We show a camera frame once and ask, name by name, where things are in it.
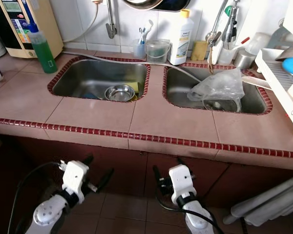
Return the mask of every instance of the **sink basin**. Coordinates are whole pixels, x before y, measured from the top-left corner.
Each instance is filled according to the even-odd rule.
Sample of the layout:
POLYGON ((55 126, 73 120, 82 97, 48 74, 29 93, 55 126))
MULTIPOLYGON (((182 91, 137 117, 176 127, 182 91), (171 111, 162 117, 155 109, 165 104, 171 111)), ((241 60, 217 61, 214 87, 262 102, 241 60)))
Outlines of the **sink basin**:
POLYGON ((105 91, 116 84, 137 82, 141 98, 145 89, 147 67, 92 59, 74 62, 51 88, 54 95, 75 98, 105 99, 105 91))
MULTIPOLYGON (((209 77, 209 71, 205 68, 183 67, 182 69, 193 74, 199 80, 204 80, 205 78, 209 77)), ((223 70, 214 69, 214 74, 219 73, 221 71, 223 70)), ((172 103, 175 106, 194 109, 206 109, 206 101, 203 105, 201 101, 190 101, 187 98, 187 92, 189 92, 190 89, 197 84, 197 81, 193 80, 184 73, 170 68, 167 70, 167 92, 166 94, 164 93, 164 96, 170 103, 172 103)), ((237 109, 239 109, 237 107, 239 105, 239 112, 242 113, 267 113, 267 105, 263 100, 257 87, 243 82, 243 89, 245 96, 241 99, 241 104, 239 105, 235 101, 230 100, 220 100, 219 102, 221 103, 221 105, 226 107, 222 110, 236 112, 237 109)))

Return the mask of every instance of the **white plastic bottle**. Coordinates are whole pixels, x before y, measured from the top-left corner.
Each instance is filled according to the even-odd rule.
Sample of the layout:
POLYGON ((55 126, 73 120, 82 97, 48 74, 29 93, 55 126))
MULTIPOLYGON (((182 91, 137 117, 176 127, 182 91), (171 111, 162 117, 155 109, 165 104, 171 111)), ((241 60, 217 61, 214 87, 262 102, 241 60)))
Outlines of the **white plastic bottle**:
POLYGON ((187 51, 194 22, 189 18, 190 10, 182 9, 180 18, 175 22, 173 32, 170 34, 171 50, 168 53, 168 60, 172 65, 186 62, 187 51))

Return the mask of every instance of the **kitchen sink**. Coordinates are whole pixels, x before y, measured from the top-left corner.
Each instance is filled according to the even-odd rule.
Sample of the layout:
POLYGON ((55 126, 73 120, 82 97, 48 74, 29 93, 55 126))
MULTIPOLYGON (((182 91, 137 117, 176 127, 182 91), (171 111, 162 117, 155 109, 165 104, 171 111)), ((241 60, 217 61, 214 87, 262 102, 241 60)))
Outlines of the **kitchen sink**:
MULTIPOLYGON (((208 69, 192 67, 183 67, 182 69, 194 75, 199 80, 204 80, 210 76, 208 69)), ((223 70, 214 69, 214 74, 221 71, 223 70)), ((232 100, 218 100, 212 101, 212 103, 210 101, 204 101, 203 103, 201 101, 190 101, 187 98, 187 92, 189 92, 191 88, 197 84, 198 82, 191 77, 170 68, 167 70, 167 92, 166 94, 164 93, 164 96, 173 105, 185 108, 217 110, 219 106, 223 106, 224 108, 219 108, 218 110, 229 112, 238 111, 248 114, 262 114, 266 112, 266 103, 256 86, 243 82, 245 95, 241 99, 240 103, 232 100)))
POLYGON ((147 67, 141 64, 119 64, 82 59, 73 63, 52 88, 54 95, 75 98, 105 99, 105 91, 116 84, 137 82, 144 94, 147 67))

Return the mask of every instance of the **kitchen counter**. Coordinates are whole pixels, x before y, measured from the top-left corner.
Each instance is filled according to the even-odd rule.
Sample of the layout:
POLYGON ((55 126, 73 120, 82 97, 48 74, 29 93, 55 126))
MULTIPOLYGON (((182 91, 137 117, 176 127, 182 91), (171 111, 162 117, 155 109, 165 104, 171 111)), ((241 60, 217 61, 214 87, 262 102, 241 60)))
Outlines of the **kitchen counter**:
MULTIPOLYGON (((58 69, 75 57, 59 55, 58 69)), ((189 60, 186 66, 204 64, 189 60)), ((293 169, 293 125, 272 91, 262 93, 271 111, 250 115, 174 106, 163 96, 163 66, 151 66, 145 97, 129 103, 55 96, 47 85, 57 73, 43 73, 36 59, 6 54, 0 69, 0 134, 293 169)))

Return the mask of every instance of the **dish rack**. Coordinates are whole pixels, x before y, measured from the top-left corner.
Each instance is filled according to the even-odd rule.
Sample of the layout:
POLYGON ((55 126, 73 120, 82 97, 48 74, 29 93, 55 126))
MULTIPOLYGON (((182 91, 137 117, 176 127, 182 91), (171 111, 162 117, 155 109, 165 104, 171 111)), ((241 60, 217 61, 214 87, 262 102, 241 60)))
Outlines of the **dish rack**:
MULTIPOLYGON (((283 26, 293 34, 293 0, 289 2, 283 26)), ((282 52, 283 50, 261 49, 255 62, 293 123, 293 101, 287 93, 293 84, 293 77, 283 71, 282 62, 275 61, 282 52)))

